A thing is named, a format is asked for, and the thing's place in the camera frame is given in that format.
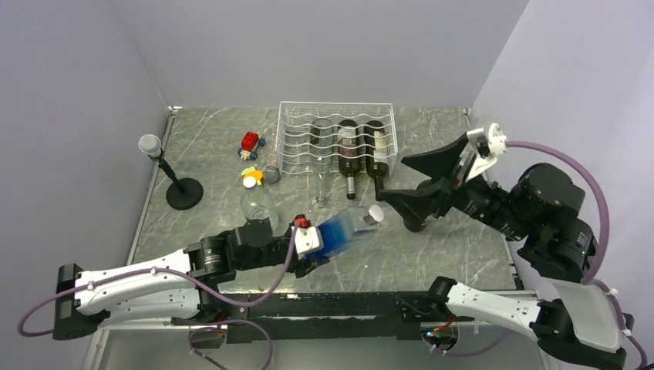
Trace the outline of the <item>dark green wine bottle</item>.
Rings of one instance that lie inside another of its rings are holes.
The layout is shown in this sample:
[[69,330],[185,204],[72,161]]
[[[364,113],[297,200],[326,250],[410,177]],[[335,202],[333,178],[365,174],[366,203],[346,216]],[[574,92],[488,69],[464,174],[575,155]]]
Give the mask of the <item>dark green wine bottle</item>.
[[381,201],[379,195],[385,189],[385,179],[389,176],[388,138],[384,125],[379,120],[371,120],[363,127],[363,139],[366,159],[366,173],[373,179],[375,199]]
[[356,199],[355,177],[361,170],[359,159],[359,131],[352,119],[342,120],[337,127],[339,172],[346,179],[346,198]]

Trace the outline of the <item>blue square water bottle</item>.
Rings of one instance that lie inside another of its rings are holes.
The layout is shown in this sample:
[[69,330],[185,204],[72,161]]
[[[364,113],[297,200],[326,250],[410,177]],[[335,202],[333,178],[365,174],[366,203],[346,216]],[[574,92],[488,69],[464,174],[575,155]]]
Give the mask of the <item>blue square water bottle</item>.
[[384,218],[383,209],[376,204],[346,208],[317,226],[321,247],[305,256],[316,259],[334,257],[356,241],[374,235]]

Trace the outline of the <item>clear glass wine bottle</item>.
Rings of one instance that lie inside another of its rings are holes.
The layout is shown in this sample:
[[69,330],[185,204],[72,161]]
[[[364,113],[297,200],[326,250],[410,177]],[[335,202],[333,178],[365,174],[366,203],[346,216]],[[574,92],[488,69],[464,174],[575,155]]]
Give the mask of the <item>clear glass wine bottle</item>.
[[315,202],[319,207],[327,203],[327,176],[332,165],[333,124],[329,119],[318,118],[312,122],[310,129],[310,153],[312,170],[317,176]]

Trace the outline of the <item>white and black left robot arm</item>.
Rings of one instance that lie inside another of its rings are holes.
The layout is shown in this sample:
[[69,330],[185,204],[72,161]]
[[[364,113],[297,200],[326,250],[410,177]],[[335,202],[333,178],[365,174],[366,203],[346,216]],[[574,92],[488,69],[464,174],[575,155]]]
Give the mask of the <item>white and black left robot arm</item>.
[[281,236],[268,220],[240,227],[150,261],[112,270],[87,271],[78,264],[59,268],[52,338],[83,338],[98,328],[144,318],[194,319],[210,324],[222,304],[206,290],[234,281],[239,271],[282,265],[297,278],[329,262],[335,245],[324,227],[298,216]]

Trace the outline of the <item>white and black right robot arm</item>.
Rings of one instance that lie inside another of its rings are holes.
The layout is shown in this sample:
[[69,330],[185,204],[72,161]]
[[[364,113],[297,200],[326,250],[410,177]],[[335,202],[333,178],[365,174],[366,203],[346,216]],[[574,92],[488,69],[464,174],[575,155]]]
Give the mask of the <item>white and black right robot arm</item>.
[[414,190],[382,190],[379,198],[413,232],[422,230],[428,217],[456,209],[510,241],[522,241],[519,256],[555,286],[558,298],[520,301],[438,277],[417,303],[396,298],[395,305],[420,321],[474,318],[501,326],[563,362],[623,368],[621,342],[631,337],[633,320],[617,307],[614,291],[594,278],[607,228],[593,234],[578,215],[584,190],[549,163],[528,167],[511,190],[486,181],[483,172],[509,147],[496,126],[471,130],[447,146],[404,157],[403,163],[426,179]]

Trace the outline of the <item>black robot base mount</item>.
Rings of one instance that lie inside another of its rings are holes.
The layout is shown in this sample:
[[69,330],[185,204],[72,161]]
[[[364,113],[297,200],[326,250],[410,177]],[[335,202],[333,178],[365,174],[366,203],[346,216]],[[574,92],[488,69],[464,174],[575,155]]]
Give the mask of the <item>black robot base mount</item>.
[[395,291],[344,291],[274,293],[255,304],[254,293],[230,294],[246,306],[228,304],[200,288],[199,312],[192,320],[203,325],[219,322],[227,328],[229,344],[250,343],[263,336],[253,322],[274,340],[395,338],[417,340],[420,330],[441,326],[449,318],[427,302],[431,283]]

